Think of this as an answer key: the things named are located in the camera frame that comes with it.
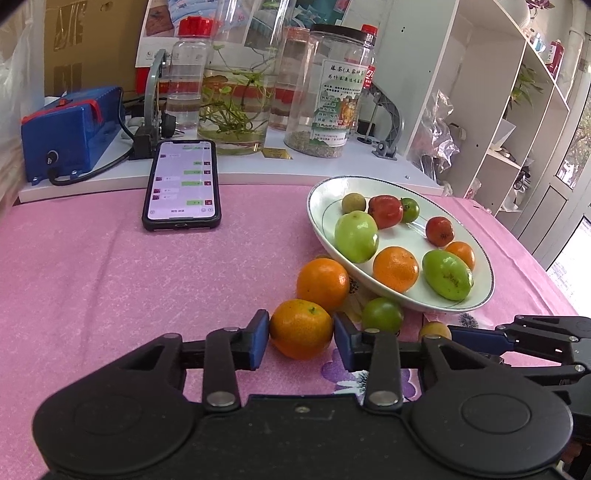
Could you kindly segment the large green jujube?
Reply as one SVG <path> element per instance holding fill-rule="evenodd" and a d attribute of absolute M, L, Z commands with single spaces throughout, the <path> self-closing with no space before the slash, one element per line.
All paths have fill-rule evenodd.
<path fill-rule="evenodd" d="M 429 286 L 447 300 L 463 301 L 473 288 L 472 270 L 457 255 L 445 250 L 427 252 L 422 268 Z"/>

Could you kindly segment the small orange tangerine back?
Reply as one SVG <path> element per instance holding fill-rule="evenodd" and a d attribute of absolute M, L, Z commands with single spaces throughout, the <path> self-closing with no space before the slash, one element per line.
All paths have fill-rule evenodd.
<path fill-rule="evenodd" d="M 445 250 L 459 257 L 471 271 L 476 266 L 476 255 L 473 248 L 466 242 L 454 241 L 445 247 Z"/>

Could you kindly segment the red fruit front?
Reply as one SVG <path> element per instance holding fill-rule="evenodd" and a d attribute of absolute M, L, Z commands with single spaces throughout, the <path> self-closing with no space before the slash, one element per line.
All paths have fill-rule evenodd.
<path fill-rule="evenodd" d="M 443 216 L 432 217 L 426 224 L 427 240 L 438 248 L 449 245 L 455 239 L 452 222 Z"/>

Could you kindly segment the red fruit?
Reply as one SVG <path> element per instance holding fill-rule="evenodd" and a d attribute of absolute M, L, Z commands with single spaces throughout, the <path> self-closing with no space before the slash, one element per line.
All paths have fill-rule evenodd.
<path fill-rule="evenodd" d="M 438 248 L 449 245 L 455 239 L 452 222 L 443 216 L 432 217 L 426 224 L 427 240 Z"/>
<path fill-rule="evenodd" d="M 401 223 L 404 207 L 399 198 L 392 195 L 378 195 L 370 199 L 368 214 L 372 216 L 379 230 Z"/>

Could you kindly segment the large orange tangerine front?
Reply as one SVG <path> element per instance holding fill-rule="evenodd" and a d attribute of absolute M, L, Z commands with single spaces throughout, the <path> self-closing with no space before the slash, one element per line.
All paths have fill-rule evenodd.
<path fill-rule="evenodd" d="M 417 282 L 420 267 L 415 256 L 400 246 L 390 246 L 374 258 L 373 278 L 384 286 L 405 293 Z"/>

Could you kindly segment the small green round fruit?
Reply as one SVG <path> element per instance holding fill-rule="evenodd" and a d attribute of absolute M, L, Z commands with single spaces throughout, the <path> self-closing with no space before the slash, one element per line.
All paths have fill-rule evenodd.
<path fill-rule="evenodd" d="M 408 197 L 402 198 L 401 204 L 403 206 L 403 223 L 409 224 L 419 218 L 421 210 L 415 199 Z"/>

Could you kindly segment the red fruit back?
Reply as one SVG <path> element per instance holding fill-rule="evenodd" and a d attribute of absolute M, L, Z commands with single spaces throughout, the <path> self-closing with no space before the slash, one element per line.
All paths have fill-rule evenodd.
<path fill-rule="evenodd" d="M 379 230 L 401 223 L 404 207 L 399 198 L 392 195 L 378 195 L 370 199 L 368 214 L 372 216 Z"/>

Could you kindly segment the small brown longan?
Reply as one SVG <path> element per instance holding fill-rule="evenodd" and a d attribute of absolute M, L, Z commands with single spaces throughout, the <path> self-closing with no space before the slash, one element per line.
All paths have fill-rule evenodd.
<path fill-rule="evenodd" d="M 367 200 L 360 193 L 349 193 L 342 198 L 341 208 L 343 214 L 349 214 L 355 211 L 365 212 L 367 208 Z"/>

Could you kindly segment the black smartphone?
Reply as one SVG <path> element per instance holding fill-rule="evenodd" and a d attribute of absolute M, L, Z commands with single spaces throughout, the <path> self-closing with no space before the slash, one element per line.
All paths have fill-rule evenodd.
<path fill-rule="evenodd" d="M 141 220 L 147 231 L 213 229 L 221 224 L 216 148 L 211 140 L 158 145 Z"/>

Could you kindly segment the crumpled clear plastic bag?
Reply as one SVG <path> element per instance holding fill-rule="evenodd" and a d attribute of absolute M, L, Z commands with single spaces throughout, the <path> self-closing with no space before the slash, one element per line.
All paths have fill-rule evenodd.
<path fill-rule="evenodd" d="M 408 159 L 431 180 L 440 183 L 460 152 L 446 120 L 454 107 L 441 90 L 432 93 L 408 152 Z"/>

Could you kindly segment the white blue-rimmed plate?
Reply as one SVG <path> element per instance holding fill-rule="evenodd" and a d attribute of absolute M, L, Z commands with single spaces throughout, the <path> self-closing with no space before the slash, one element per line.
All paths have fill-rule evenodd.
<path fill-rule="evenodd" d="M 474 285 L 466 299 L 451 301 L 438 295 L 424 278 L 419 278 L 406 293 L 399 293 L 381 284 L 372 276 L 373 261 L 355 264 L 335 247 L 335 225 L 342 216 L 341 201 L 346 194 L 359 193 L 366 199 L 387 194 L 398 198 L 412 198 L 420 207 L 419 219 L 410 224 L 399 224 L 379 232 L 378 249 L 399 246 L 409 250 L 417 260 L 434 246 L 427 240 L 425 227 L 434 216 L 448 218 L 454 228 L 455 239 L 468 243 L 476 256 L 473 272 Z M 450 212 L 431 199 L 392 182 L 363 176 L 338 176 L 326 179 L 311 188 L 307 199 L 308 220 L 315 236 L 329 257 L 338 261 L 359 283 L 374 294 L 397 300 L 403 306 L 421 312 L 464 313 L 486 305 L 495 291 L 495 275 L 490 259 L 478 240 Z"/>

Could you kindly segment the red-capped clear bottle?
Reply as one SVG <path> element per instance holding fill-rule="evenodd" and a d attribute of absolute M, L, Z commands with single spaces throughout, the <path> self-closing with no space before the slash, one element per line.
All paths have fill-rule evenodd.
<path fill-rule="evenodd" d="M 211 30 L 211 18 L 188 16 L 180 21 L 178 41 L 171 50 L 166 113 L 175 117 L 176 128 L 186 135 L 197 134 Z"/>

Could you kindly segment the clear bottle behind jar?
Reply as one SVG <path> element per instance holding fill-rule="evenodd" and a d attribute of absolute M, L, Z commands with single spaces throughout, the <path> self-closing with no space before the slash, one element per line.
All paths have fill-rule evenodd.
<path fill-rule="evenodd" d="M 308 29 L 290 27 L 283 48 L 280 70 L 277 74 L 273 101 L 270 106 L 270 128 L 286 130 L 290 107 L 296 93 L 298 75 L 303 65 L 308 43 Z"/>

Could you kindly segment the grey metal clamp bracket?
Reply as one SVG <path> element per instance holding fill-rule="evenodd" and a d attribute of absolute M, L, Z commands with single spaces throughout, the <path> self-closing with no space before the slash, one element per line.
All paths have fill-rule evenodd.
<path fill-rule="evenodd" d="M 358 141 L 366 145 L 372 144 L 374 146 L 372 153 L 379 158 L 395 159 L 405 121 L 396 104 L 384 94 L 379 86 L 376 84 L 370 86 L 369 95 L 372 97 L 375 105 L 374 113 L 368 122 L 365 134 L 360 135 Z M 384 133 L 381 138 L 378 138 L 376 135 L 370 135 L 370 130 L 372 130 L 372 127 L 375 124 L 375 114 L 379 109 L 384 110 L 389 116 L 389 120 L 385 123 L 385 125 L 389 127 L 389 130 Z"/>

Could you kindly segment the grey metal bracket left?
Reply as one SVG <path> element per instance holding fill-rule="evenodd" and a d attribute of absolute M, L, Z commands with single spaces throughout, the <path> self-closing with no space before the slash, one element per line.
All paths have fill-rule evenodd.
<path fill-rule="evenodd" d="M 158 144 L 162 140 L 171 139 L 176 130 L 176 117 L 160 110 L 159 86 L 166 60 L 167 52 L 164 49 L 158 50 L 144 82 L 143 123 L 134 133 L 131 154 L 133 160 L 152 158 Z"/>

